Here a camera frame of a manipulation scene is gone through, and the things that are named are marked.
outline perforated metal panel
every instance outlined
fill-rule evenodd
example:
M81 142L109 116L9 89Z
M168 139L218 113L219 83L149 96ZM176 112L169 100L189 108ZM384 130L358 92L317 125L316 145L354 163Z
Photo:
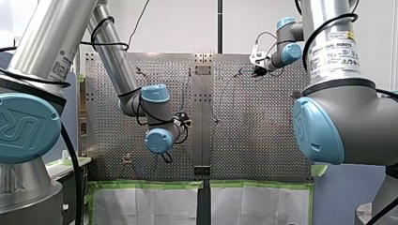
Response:
M173 112L185 111L191 116L191 55L130 54L129 57L134 59L130 64L140 85L165 83L172 97ZM89 156L94 158L90 179L192 180L192 136L173 148L170 153L174 162L165 164L161 157L145 148L147 126L140 127L135 118L123 115L118 109L118 98L100 59L94 55L94 62L89 59L88 66L91 125L87 133L94 133L87 136L87 144L91 145ZM121 158L127 154L132 155L132 163L123 164Z
M198 59L204 56L129 54L139 83L167 84L173 111L184 110L193 119L189 139L174 147L174 162L167 165L161 157L156 163L145 149L147 127L119 111L99 57L86 56L91 180L192 180L193 167L201 164L211 164L212 179L304 182L311 176L311 163L297 149L292 126L292 95L308 83L301 65L287 67L280 77L267 75L257 81L251 77L248 55L208 54ZM201 65L210 67L211 74L203 67L204 74L195 75ZM131 164L122 163L126 154L132 155Z
M301 64L278 77L251 77L248 58L215 56L212 179L305 181L311 163L297 149L294 92L308 84Z

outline white wall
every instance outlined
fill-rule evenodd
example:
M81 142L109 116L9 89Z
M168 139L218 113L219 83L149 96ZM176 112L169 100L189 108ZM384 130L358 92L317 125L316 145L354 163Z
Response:
M9 0L0 0L0 47L12 46L12 32L11 3Z
M130 32L146 0L110 0L109 10L116 20L122 41ZM0 0L0 45L12 45L20 37L38 0ZM285 16L300 16L291 0L224 0L224 52L249 53L253 40L262 31L275 31L276 22ZM394 89L398 29L395 0L361 1L360 19L355 23L361 71L378 87ZM262 37L261 48L273 43ZM82 52L90 51L82 47ZM131 52L201 53L217 51L217 1L151 0L136 35Z

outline ur logo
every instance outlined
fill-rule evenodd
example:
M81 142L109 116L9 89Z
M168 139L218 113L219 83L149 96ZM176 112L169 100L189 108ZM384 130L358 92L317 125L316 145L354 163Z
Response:
M44 118L28 112L0 107L0 148L35 149L44 122Z

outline sticker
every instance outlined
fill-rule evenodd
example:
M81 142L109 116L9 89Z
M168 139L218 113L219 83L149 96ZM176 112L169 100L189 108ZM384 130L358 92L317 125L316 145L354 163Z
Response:
M65 51L59 51L59 54L56 56L53 68L51 69L48 76L48 80L52 82L63 82L67 78L71 65L71 57L67 57Z
M329 39L352 39L355 40L354 33L349 31L336 31L328 33Z
M175 125L177 127L181 127L181 122L179 120L175 119Z
M329 76L338 70L360 72L357 45L352 39L334 39L310 49L311 79Z

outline metal pole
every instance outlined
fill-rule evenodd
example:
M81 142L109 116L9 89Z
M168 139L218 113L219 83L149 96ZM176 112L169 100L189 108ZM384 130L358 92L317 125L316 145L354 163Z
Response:
M222 53L222 0L219 0L219 14L218 14L218 53Z

